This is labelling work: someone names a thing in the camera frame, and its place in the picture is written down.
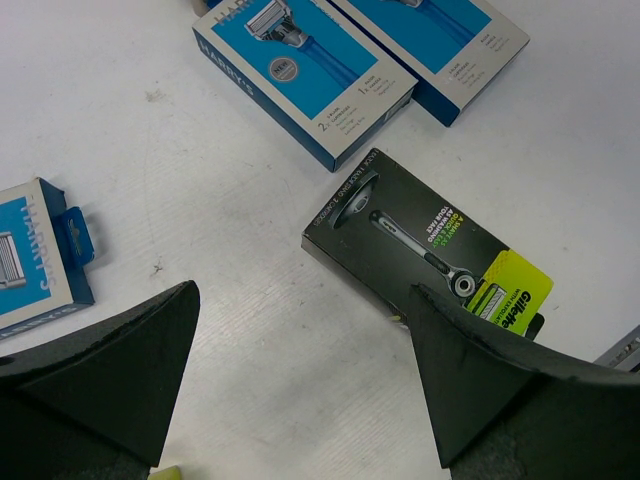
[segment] blue and white box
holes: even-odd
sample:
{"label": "blue and white box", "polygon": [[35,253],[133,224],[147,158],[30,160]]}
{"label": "blue and white box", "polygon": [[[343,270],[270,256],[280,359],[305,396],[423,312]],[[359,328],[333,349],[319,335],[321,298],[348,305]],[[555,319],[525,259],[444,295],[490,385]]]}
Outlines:
{"label": "blue and white box", "polygon": [[446,126],[529,36],[485,0],[331,0],[418,78],[413,98]]}
{"label": "blue and white box", "polygon": [[326,0],[223,0],[193,30],[202,52],[330,171],[416,84]]}
{"label": "blue and white box", "polygon": [[0,192],[0,340],[94,303],[82,213],[42,179]]}

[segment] white surface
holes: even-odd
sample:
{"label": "white surface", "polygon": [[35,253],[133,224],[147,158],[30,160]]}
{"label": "white surface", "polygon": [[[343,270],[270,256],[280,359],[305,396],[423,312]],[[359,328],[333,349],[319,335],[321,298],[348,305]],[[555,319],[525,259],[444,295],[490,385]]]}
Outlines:
{"label": "white surface", "polygon": [[[631,0],[495,0],[532,43],[451,129],[412,105],[387,151],[556,282],[539,341],[593,360],[640,309]],[[97,305],[184,279],[200,323],[163,464],[186,479],[447,478],[410,340],[299,247],[331,175],[197,49],[188,0],[5,0],[0,188],[39,175],[89,216]],[[364,155],[363,149],[358,155]]]}

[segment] blue tab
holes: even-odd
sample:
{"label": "blue tab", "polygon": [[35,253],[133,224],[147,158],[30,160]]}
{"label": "blue tab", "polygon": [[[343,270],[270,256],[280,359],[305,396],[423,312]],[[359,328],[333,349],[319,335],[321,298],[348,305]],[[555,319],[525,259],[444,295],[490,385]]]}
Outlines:
{"label": "blue tab", "polygon": [[82,268],[95,256],[84,216],[78,207],[73,207],[64,212],[60,216],[60,220],[62,220],[64,233],[69,241],[73,261],[78,268]]}

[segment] box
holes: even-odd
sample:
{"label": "box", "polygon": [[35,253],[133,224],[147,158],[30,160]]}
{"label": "box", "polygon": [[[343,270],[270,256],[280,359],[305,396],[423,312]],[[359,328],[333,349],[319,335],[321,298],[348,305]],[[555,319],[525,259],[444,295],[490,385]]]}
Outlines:
{"label": "box", "polygon": [[418,78],[414,99],[446,126],[529,37],[485,0],[331,0]]}
{"label": "box", "polygon": [[541,316],[532,320],[553,285],[377,149],[306,228],[303,248],[339,265],[401,317],[411,286],[424,284],[521,335],[541,326]]}
{"label": "box", "polygon": [[416,84],[326,0],[223,0],[193,30],[202,52],[330,171]]}
{"label": "box", "polygon": [[594,363],[625,372],[640,372],[640,325],[603,353]]}
{"label": "box", "polygon": [[0,192],[0,339],[94,303],[82,213],[42,179]]}

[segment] gray circle sticker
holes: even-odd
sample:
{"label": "gray circle sticker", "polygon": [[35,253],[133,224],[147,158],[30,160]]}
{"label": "gray circle sticker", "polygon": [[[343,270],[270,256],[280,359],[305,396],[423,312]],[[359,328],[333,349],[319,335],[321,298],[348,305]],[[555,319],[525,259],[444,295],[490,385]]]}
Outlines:
{"label": "gray circle sticker", "polygon": [[298,64],[289,57],[278,57],[269,65],[269,73],[278,82],[291,82],[298,76]]}

